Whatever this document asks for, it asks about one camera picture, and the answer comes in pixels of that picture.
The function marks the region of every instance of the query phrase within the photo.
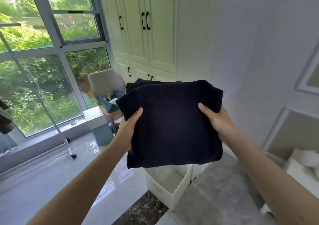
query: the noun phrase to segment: hand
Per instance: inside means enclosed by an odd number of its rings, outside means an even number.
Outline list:
[[[211,125],[218,132],[218,136],[221,141],[225,144],[229,143],[230,137],[234,133],[237,133],[238,130],[232,123],[227,110],[222,106],[220,112],[215,113],[202,103],[198,104],[198,108],[209,118]]]
[[[120,122],[119,130],[115,136],[115,140],[123,146],[124,151],[127,152],[132,147],[132,136],[134,133],[134,127],[138,119],[143,113],[143,108],[139,108],[130,118],[129,120],[125,120],[122,118]]]

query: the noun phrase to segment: brown garment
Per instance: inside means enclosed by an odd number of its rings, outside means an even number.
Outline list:
[[[3,101],[0,100],[0,132],[2,134],[7,134],[14,129],[12,117],[5,111],[8,109]]]

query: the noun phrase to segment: folded black clothing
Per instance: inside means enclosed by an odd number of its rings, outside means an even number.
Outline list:
[[[221,159],[218,133],[197,105],[201,102],[219,112],[222,90],[204,80],[139,83],[136,87],[128,83],[132,88],[116,101],[125,120],[143,108],[128,152],[128,168],[205,164]]]

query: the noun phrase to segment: white wall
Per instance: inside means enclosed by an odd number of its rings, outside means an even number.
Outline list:
[[[319,115],[319,96],[294,86],[319,40],[319,0],[269,0],[243,86],[226,104],[262,146],[284,106]]]
[[[268,0],[178,0],[177,80],[239,87]]]

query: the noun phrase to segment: dark brown marble tile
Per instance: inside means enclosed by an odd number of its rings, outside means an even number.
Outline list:
[[[147,191],[112,225],[155,225],[167,210],[153,193]]]

